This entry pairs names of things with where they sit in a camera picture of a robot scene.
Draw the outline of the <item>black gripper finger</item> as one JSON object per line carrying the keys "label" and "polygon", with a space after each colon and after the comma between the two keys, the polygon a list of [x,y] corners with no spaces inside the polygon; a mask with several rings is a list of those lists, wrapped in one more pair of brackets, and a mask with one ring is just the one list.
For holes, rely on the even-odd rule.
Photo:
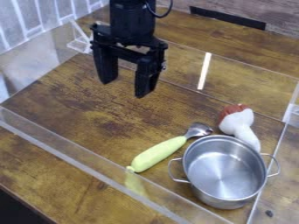
{"label": "black gripper finger", "polygon": [[150,50],[136,63],[134,97],[142,98],[154,90],[160,72],[164,70],[164,50]]}
{"label": "black gripper finger", "polygon": [[93,43],[90,46],[93,61],[97,69],[97,77],[102,84],[108,84],[117,78],[117,57],[108,46]]}

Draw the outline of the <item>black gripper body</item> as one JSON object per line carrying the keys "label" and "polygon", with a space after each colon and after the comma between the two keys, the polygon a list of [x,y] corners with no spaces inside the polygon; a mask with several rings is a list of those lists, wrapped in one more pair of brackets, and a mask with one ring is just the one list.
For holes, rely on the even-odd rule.
{"label": "black gripper body", "polygon": [[156,0],[109,0],[109,24],[90,25],[90,49],[96,64],[116,64],[117,59],[136,63],[141,55],[128,46],[146,47],[158,63],[164,62],[168,45],[154,37],[154,20],[165,18],[169,10],[156,12]]}

